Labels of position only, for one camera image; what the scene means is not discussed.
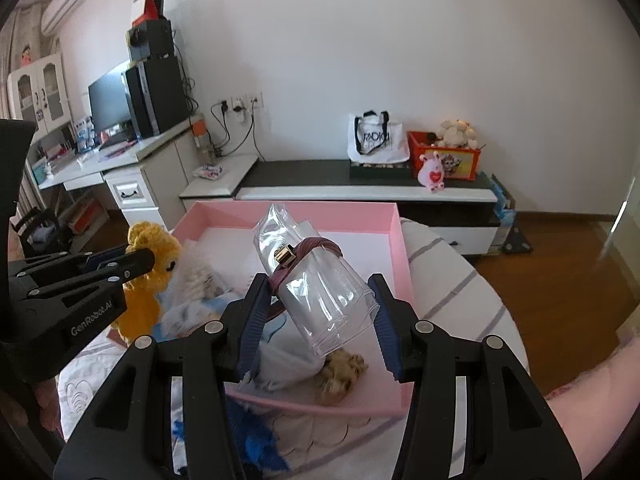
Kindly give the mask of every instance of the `yellow crocheted toy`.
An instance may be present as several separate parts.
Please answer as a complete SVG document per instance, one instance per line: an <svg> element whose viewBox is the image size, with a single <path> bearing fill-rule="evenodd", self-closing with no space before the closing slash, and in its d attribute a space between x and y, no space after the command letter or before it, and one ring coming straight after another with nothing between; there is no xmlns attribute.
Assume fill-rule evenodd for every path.
<svg viewBox="0 0 640 480"><path fill-rule="evenodd" d="M150 272L124 284L127 311L111 324L130 345L139 336L151 334L158 322L160 305L154 295L167 288L182 247L160 224L147 221L133 224L127 241L127 253L149 248L156 257Z"/></svg>

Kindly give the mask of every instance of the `clear plastic bag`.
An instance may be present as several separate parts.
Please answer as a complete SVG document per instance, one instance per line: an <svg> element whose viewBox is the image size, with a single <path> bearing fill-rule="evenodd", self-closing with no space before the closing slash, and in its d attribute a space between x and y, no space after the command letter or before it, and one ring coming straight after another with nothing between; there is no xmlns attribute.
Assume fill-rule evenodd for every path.
<svg viewBox="0 0 640 480"><path fill-rule="evenodd" d="M298 224L283 204L272 204L256 226L254 244L267 274L278 267L275 253L317 237L308 222ZM325 356L371 326L380 306L373 291L343 259L313 249L280 285L278 294L291 319L317 356Z"/></svg>

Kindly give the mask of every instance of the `computer tower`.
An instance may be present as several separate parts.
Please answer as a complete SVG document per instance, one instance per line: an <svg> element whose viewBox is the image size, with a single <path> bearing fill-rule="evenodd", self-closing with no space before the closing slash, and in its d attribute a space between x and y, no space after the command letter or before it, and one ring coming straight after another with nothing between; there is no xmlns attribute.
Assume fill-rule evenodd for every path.
<svg viewBox="0 0 640 480"><path fill-rule="evenodd" d="M189 117L177 57L139 61L123 77L139 139L160 135Z"/></svg>

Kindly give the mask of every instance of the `cable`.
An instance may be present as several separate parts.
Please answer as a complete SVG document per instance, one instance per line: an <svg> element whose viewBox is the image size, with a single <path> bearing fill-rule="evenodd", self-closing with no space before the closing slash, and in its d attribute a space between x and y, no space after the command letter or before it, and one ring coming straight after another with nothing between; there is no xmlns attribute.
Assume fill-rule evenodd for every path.
<svg viewBox="0 0 640 480"><path fill-rule="evenodd" d="M196 86L196 81L194 78L187 76L187 72L184 69L184 58L182 57L182 51L180 50L180 47L178 46L178 44L175 43L175 34L176 34L176 29L172 31L172 38L174 38L174 47L178 51L178 56L180 57L180 70L182 72L182 77L181 77L182 90L184 91L184 96L187 101L187 111L189 113L189 126L191 127L191 131L193 131L193 123L191 123L191 116L195 114L200 108L199 102L193 97L193 89ZM213 106L211 107L211 113L216 118L216 120L218 120L216 115L213 113ZM224 127L224 129L225 129L225 140L222 142L222 144L216 144L213 141L213 138L211 137L211 132L209 131L208 128L206 128L207 135L209 136L209 142L211 144L213 154L215 155L216 158L219 158L220 156L222 156L222 148L226 146L228 142L231 140L231 136L229 135L228 130L226 129L226 127Z"/></svg>
<svg viewBox="0 0 640 480"><path fill-rule="evenodd" d="M251 125L249 126L249 129L246 133L246 135L244 136L244 139L242 139L242 142L240 144L238 144L234 149L232 149L230 152L225 153L225 156L229 156L232 153L235 153L237 150L240 149L240 147L245 143L245 141L249 138L249 135L251 134L251 130L255 128L255 118L254 118L254 114L253 114L253 109L252 109L252 113L251 113Z"/></svg>
<svg viewBox="0 0 640 480"><path fill-rule="evenodd" d="M226 110L222 110L222 120L225 121L225 123L221 123L220 119L218 118L218 116L216 115L216 113L213 111L213 108L215 108L216 106L220 106L221 108L223 107L223 103L224 102L219 102L216 103L214 105L211 105L210 111L211 111L211 115L213 116L213 118L218 122L218 124L220 126L222 126L222 129L225 131L225 139L222 140L222 142L220 142L219 144L215 144L214 143L214 147L216 148L224 148L226 145L228 145L228 143L231 141L231 134L229 134L229 130L226 127L226 119L225 119L225 111Z"/></svg>
<svg viewBox="0 0 640 480"><path fill-rule="evenodd" d="M260 155L260 158L262 159L263 162L266 161L266 159L264 158L264 155L262 154L262 152L260 151L260 148L258 148L258 144L255 142L255 118L254 118L254 105L255 105L255 101L251 101L251 120L254 123L254 148L255 151L258 152L258 154Z"/></svg>

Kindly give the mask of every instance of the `window curtain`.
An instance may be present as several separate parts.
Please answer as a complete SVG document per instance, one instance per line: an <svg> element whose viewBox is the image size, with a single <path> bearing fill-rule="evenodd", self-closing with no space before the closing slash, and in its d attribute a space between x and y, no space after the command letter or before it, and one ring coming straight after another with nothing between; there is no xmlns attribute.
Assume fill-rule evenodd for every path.
<svg viewBox="0 0 640 480"><path fill-rule="evenodd" d="M41 19L42 4L33 4L30 7L15 9L0 30L0 118L11 118L6 80L11 72L20 68L20 58L24 49L29 47L32 61L48 55L48 52L42 52L43 46L47 47L47 45L43 44L40 33ZM31 173L31 168L25 162L20 184L18 214L23 216L34 207L44 209L46 205Z"/></svg>

